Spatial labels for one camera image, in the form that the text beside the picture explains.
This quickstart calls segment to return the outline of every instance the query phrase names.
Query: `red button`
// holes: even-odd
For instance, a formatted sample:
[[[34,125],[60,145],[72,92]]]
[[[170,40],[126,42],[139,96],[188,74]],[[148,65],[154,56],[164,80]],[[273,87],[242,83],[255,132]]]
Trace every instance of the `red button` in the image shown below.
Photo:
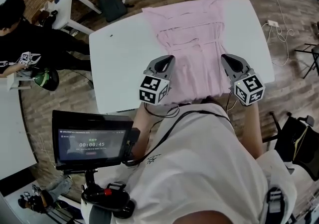
[[[105,196],[110,196],[112,194],[112,190],[111,189],[105,189],[104,190],[104,195]]]

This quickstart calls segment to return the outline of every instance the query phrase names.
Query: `green helmet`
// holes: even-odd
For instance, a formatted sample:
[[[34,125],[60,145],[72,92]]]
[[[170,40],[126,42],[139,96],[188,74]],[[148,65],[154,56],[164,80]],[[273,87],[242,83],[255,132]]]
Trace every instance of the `green helmet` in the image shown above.
[[[55,91],[60,83],[58,72],[52,68],[42,70],[33,79],[36,84],[48,91]]]

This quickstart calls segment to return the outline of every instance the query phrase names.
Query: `pink garment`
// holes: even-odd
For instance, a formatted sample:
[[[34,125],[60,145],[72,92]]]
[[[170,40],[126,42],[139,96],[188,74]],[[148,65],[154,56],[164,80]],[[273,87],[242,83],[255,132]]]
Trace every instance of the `pink garment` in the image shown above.
[[[221,42],[223,0],[195,0],[144,8],[159,42],[176,64],[169,94],[162,104],[186,103],[229,92],[220,62],[227,53]]]

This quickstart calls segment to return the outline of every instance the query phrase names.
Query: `black backpack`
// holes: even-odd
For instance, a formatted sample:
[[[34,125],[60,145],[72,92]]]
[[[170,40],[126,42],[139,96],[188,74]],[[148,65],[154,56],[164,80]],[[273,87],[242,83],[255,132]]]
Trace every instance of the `black backpack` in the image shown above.
[[[122,0],[98,0],[98,2],[107,22],[116,20],[127,13]]]

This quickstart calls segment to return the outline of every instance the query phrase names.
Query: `timer display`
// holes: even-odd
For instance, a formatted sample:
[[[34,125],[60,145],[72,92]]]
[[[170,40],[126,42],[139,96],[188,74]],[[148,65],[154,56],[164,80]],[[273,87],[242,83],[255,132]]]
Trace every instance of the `timer display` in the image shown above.
[[[60,160],[113,158],[120,154],[125,130],[59,129]]]
[[[104,146],[105,143],[103,142],[100,142],[100,143],[94,143],[94,142],[90,142],[90,143],[80,143],[79,146],[80,147],[95,147],[95,146]]]

